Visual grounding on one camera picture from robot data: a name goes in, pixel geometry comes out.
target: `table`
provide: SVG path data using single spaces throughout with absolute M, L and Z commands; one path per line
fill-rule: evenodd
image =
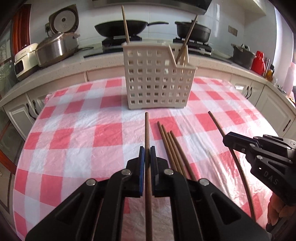
M 56 91 L 35 121 L 17 167 L 13 209 L 17 234 L 27 232 L 88 178 L 109 178 L 144 146 L 144 113 L 149 112 L 150 145 L 166 158 L 157 127 L 173 130 L 197 179 L 205 177 L 250 214 L 238 170 L 212 122 L 226 133 L 249 137 L 276 133 L 230 83 L 194 79 L 183 109 L 129 110 L 125 78 L 104 79 Z M 257 222 L 265 226 L 271 191 L 250 174 L 237 153 L 253 196 Z M 154 240 L 173 240 L 169 198 L 153 198 Z M 144 197 L 126 198 L 122 240 L 145 240 Z

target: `white plastic basket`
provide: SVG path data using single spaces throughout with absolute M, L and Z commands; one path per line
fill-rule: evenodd
M 175 43 L 123 44 L 129 109 L 186 106 L 197 68 L 188 64 L 187 46 L 176 64 L 181 46 Z

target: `metal screw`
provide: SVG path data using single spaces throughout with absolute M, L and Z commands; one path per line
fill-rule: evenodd
M 95 179 L 88 179 L 87 181 L 86 181 L 86 185 L 87 186 L 93 186 L 93 185 L 95 185 L 96 184 L 96 180 Z
M 207 186 L 207 185 L 209 185 L 209 180 L 202 178 L 202 179 L 200 179 L 200 184 L 203 186 Z
M 128 176 L 131 174 L 131 170 L 130 169 L 123 169 L 121 171 L 121 174 L 124 175 L 124 176 Z
M 164 170 L 164 173 L 165 173 L 166 175 L 169 175 L 169 176 L 170 176 L 170 175 L 173 175 L 173 174 L 174 174 L 174 170 L 168 168 L 168 169 L 165 169 L 165 170 Z

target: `red and white tablecloth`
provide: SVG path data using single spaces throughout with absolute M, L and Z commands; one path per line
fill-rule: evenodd
M 157 121 L 173 130 L 196 177 L 207 178 L 245 212 L 247 197 L 238 170 L 208 115 L 226 133 L 249 137 L 276 135 L 265 118 L 230 83 L 195 78 L 184 109 L 149 109 L 150 145 L 167 159 Z M 35 121 L 22 151 L 13 192 L 17 234 L 27 232 L 88 178 L 104 180 L 123 169 L 144 146 L 144 113 L 129 110 L 125 78 L 79 84 L 55 92 Z M 246 174 L 257 222 L 267 222 L 271 191 L 250 174 L 250 164 L 237 153 Z M 144 197 L 125 202 L 122 240 L 145 240 Z M 154 240 L 173 240 L 168 198 L 153 198 Z

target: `white rice cooker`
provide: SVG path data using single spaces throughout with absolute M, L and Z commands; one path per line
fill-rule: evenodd
M 31 44 L 15 55 L 15 74 L 18 81 L 22 81 L 40 69 L 36 56 L 37 46 L 36 43 Z

